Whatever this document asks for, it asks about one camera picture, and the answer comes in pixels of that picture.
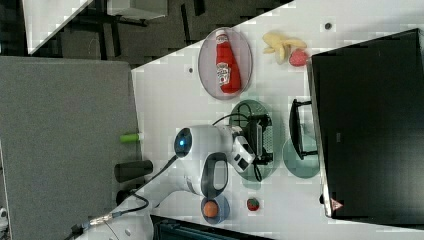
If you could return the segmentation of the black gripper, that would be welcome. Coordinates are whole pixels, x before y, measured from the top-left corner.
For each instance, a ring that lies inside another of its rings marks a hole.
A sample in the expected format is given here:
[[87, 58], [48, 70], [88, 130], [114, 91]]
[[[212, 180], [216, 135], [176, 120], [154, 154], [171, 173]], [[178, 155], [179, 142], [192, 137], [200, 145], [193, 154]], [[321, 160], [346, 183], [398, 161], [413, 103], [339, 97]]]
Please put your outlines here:
[[264, 148], [264, 131], [271, 125], [268, 115], [252, 115], [248, 117], [245, 127], [246, 139], [256, 155], [254, 162], [258, 165], [267, 165], [271, 161], [271, 154]]

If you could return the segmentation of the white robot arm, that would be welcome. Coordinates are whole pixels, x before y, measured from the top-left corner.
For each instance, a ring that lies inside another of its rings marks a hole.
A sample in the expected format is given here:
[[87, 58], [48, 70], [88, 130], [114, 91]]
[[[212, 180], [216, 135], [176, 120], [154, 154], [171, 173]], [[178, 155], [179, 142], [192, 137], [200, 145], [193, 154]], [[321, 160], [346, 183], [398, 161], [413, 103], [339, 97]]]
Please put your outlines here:
[[221, 195], [228, 170], [260, 179], [259, 164], [272, 160], [263, 147], [263, 133], [272, 125], [267, 115], [236, 113], [232, 125], [195, 125], [181, 129], [174, 140], [174, 156], [146, 184], [114, 210], [75, 228], [75, 240], [153, 240], [150, 214], [177, 191], [206, 199]]

